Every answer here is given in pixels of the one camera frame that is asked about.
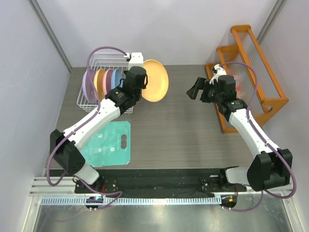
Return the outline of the orange plate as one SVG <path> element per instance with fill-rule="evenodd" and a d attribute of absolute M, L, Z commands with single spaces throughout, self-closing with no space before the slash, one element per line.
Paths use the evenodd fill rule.
<path fill-rule="evenodd" d="M 142 97 L 149 102 L 162 100 L 169 88 L 169 76 L 165 67 L 157 60 L 144 61 L 143 67 L 148 75 L 146 89 L 142 90 Z"/>

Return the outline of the blue plate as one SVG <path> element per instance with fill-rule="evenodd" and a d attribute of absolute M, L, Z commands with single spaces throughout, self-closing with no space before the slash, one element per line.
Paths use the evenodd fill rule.
<path fill-rule="evenodd" d="M 111 89 L 122 87 L 122 72 L 120 69 L 114 69 L 111 77 Z"/>

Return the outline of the pink plate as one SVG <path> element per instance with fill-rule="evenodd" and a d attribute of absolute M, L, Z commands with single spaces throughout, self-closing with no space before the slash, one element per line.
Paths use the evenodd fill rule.
<path fill-rule="evenodd" d="M 112 79 L 112 69 L 108 69 L 103 76 L 103 93 L 107 95 L 107 93 L 111 90 L 111 79 Z"/>

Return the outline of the yellow plate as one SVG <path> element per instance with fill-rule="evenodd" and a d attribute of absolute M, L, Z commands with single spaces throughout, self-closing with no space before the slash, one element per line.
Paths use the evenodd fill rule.
<path fill-rule="evenodd" d="M 99 69 L 94 77 L 94 85 L 95 88 L 98 92 L 99 95 L 99 99 L 102 100 L 104 98 L 104 93 L 103 93 L 103 77 L 105 74 L 105 70 L 104 69 Z"/>

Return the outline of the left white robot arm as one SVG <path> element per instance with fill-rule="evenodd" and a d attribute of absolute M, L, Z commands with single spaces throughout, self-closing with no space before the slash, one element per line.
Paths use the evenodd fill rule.
<path fill-rule="evenodd" d="M 51 132 L 49 160 L 55 160 L 65 174 L 80 179 L 91 192 L 99 192 L 103 181 L 80 151 L 106 124 L 136 105 L 147 83 L 148 76 L 143 67 L 135 66 L 126 71 L 123 85 L 109 91 L 93 111 L 63 132 Z"/>

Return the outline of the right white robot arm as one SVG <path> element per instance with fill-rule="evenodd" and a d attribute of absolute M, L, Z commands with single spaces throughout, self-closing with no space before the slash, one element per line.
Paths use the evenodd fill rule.
<path fill-rule="evenodd" d="M 200 90 L 200 100 L 217 105 L 220 114 L 238 131 L 253 155 L 249 167 L 221 170 L 222 176 L 218 178 L 220 189 L 228 191 L 235 184 L 243 184 L 261 191 L 288 185 L 293 156 L 288 149 L 280 149 L 266 136 L 247 104 L 237 98 L 234 77 L 221 75 L 214 83 L 199 77 L 186 94 L 194 100 Z"/>

